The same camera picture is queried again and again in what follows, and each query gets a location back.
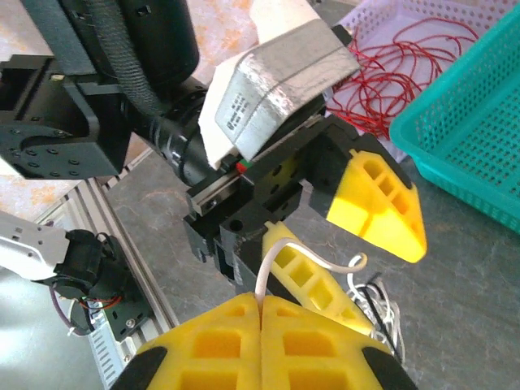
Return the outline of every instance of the gray table surface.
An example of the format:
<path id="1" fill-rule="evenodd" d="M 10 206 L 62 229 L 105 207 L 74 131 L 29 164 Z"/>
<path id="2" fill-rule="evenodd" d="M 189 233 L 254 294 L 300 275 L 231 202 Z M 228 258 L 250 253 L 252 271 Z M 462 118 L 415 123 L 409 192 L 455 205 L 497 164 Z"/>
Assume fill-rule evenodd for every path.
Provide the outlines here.
<path id="1" fill-rule="evenodd" d="M 325 258 L 345 264 L 369 256 L 364 281 L 383 272 L 401 308 L 405 368 L 421 389 L 520 388 L 520 236 L 426 182 L 408 159 L 402 166 L 418 186 L 428 254 L 409 264 L 341 231 L 306 205 L 286 224 Z M 181 219 L 186 187 L 152 154 L 109 193 L 180 321 L 234 295 L 211 262 L 191 254 Z M 346 287 L 344 279 L 339 278 Z"/>

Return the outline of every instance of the orange patterned surface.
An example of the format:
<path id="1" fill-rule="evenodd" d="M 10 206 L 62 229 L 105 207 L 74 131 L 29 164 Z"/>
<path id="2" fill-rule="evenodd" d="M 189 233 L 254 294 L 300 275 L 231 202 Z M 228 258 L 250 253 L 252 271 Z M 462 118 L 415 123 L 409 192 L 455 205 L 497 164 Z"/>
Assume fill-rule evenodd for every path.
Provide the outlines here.
<path id="1" fill-rule="evenodd" d="M 256 31 L 249 18 L 251 2 L 188 0 L 201 53 L 201 61 L 194 74 L 200 81 L 209 83 L 216 65 L 256 42 Z M 0 60 L 9 59 L 14 53 L 50 52 L 20 5 L 20 0 L 3 0 Z M 75 181 L 28 181 L 13 175 L 0 175 L 0 210 L 34 220 L 75 185 Z"/>

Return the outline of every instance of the black wire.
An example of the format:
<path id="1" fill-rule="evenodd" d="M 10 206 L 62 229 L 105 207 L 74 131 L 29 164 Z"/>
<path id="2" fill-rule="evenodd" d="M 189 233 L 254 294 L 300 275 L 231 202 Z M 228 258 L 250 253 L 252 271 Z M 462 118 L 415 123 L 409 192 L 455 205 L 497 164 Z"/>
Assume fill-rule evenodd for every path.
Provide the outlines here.
<path id="1" fill-rule="evenodd" d="M 381 277 L 382 273 L 381 272 L 375 272 L 367 281 L 366 281 L 366 284 L 373 284 L 375 283 L 375 281 L 377 279 L 379 279 Z"/>
<path id="2" fill-rule="evenodd" d="M 106 234 L 105 232 L 100 232 L 96 235 L 96 239 L 99 240 L 100 236 L 105 237 L 105 240 L 102 241 L 102 243 L 106 242 L 108 244 L 108 246 L 110 247 L 110 250 L 112 251 L 112 257 L 115 257 L 116 252 L 115 252 L 114 243 L 112 242 L 111 237 L 108 234 Z"/>
<path id="3" fill-rule="evenodd" d="M 384 299 L 383 290 L 381 290 L 381 287 L 378 286 L 376 283 L 373 283 L 373 282 L 366 282 L 365 285 L 366 285 L 366 286 L 372 286 L 373 288 L 375 288 L 375 289 L 377 290 L 377 293 L 379 294 L 379 298 L 380 298 L 380 299 Z"/>
<path id="4" fill-rule="evenodd" d="M 363 294 L 365 295 L 366 301 L 368 302 L 368 305 L 370 306 L 370 309 L 372 310 L 372 313 L 374 314 L 375 320 L 379 324 L 379 327 L 381 328 L 381 331 L 383 332 L 384 336 L 388 340 L 388 343 L 392 347 L 392 350 L 393 350 L 393 352 L 394 352 L 394 354 L 396 356 L 397 361 L 399 363 L 402 363 L 403 361 L 402 361 L 402 358 L 401 358 L 401 354 L 399 353 L 399 351 L 397 351 L 397 347 L 393 344 L 392 337 L 388 333 L 387 327 L 384 325 L 383 320 L 379 316 L 379 313 L 377 312 L 377 309 L 375 308 L 374 302 L 372 301 L 371 295 L 368 293 L 368 289 L 366 287 L 361 287 L 360 289 L 363 291 Z"/>

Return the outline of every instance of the white wire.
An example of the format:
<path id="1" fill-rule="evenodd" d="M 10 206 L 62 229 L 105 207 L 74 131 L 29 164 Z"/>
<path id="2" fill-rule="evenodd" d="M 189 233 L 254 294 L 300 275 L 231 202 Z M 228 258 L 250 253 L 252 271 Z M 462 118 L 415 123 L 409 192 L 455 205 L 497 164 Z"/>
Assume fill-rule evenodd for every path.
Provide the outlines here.
<path id="1" fill-rule="evenodd" d="M 72 318 L 72 308 L 74 307 L 74 304 L 76 303 L 75 300 L 71 300 L 71 305 L 68 307 L 68 320 L 70 321 L 71 318 Z M 76 337 L 86 337 L 87 335 L 78 335 L 77 333 L 75 333 L 74 331 L 76 330 L 76 327 L 69 327 L 68 328 L 68 333 L 67 333 L 67 337 L 70 337 L 71 335 L 74 335 Z"/>
<path id="2" fill-rule="evenodd" d="M 349 265 L 352 267 L 356 266 L 356 263 L 358 260 L 356 258 L 353 258 Z M 390 350 L 392 350 L 392 345 L 395 346 L 401 355 L 401 363 L 405 362 L 405 355 L 406 355 L 406 349 L 405 349 L 405 343 L 403 341 L 402 333 L 401 333 L 401 312 L 399 311 L 399 305 L 394 302 L 390 301 L 388 297 L 388 293 L 386 288 L 383 285 L 383 282 L 380 279 L 377 279 L 374 284 L 377 285 L 379 290 L 381 291 L 383 298 L 379 295 L 379 290 L 372 286 L 371 284 L 354 284 L 353 282 L 353 275 L 347 275 L 347 284 L 349 285 L 349 290 L 347 291 L 347 295 L 351 297 L 356 303 L 357 306 L 365 313 L 367 318 L 376 326 L 378 327 L 378 321 L 375 317 L 372 308 L 370 304 L 368 303 L 368 300 L 366 297 L 359 292 L 360 288 L 367 288 L 371 290 L 374 295 L 370 295 L 370 298 L 372 300 L 372 303 L 374 304 L 374 307 L 380 316 L 380 318 L 383 321 L 383 325 L 387 328 L 387 332 L 390 335 L 391 340 L 388 340 L 388 338 L 384 335 L 382 331 L 380 331 L 378 328 L 376 328 L 371 336 L 372 338 L 382 342 L 383 344 L 387 345 Z"/>
<path id="3" fill-rule="evenodd" d="M 332 262 L 328 262 L 311 249 L 307 248 L 301 242 L 294 240 L 293 238 L 282 238 L 275 242 L 273 246 L 267 251 L 266 256 L 262 260 L 262 265 L 260 266 L 260 270 L 258 271 L 257 283 L 254 288 L 254 295 L 258 302 L 258 307 L 262 310 L 263 300 L 266 297 L 267 290 L 267 279 L 269 278 L 269 274 L 271 273 L 272 263 L 275 261 L 276 257 L 280 254 L 283 248 L 286 246 L 296 249 L 301 254 L 308 257 L 310 260 L 318 264 L 319 266 L 325 268 L 326 270 L 336 272 L 338 274 L 352 274 L 353 272 L 358 272 L 362 270 L 367 262 L 366 255 L 364 253 L 358 253 L 356 256 L 350 260 L 351 263 L 354 259 L 354 266 L 338 266 Z"/>

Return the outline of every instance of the green basket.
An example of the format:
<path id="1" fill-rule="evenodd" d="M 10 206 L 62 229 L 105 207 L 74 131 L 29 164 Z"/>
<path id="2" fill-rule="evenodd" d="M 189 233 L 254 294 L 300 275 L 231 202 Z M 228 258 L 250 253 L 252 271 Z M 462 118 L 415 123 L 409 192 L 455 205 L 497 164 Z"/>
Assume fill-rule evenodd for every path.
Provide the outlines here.
<path id="1" fill-rule="evenodd" d="M 520 233 L 520 6 L 394 120 L 390 137 L 425 179 Z"/>

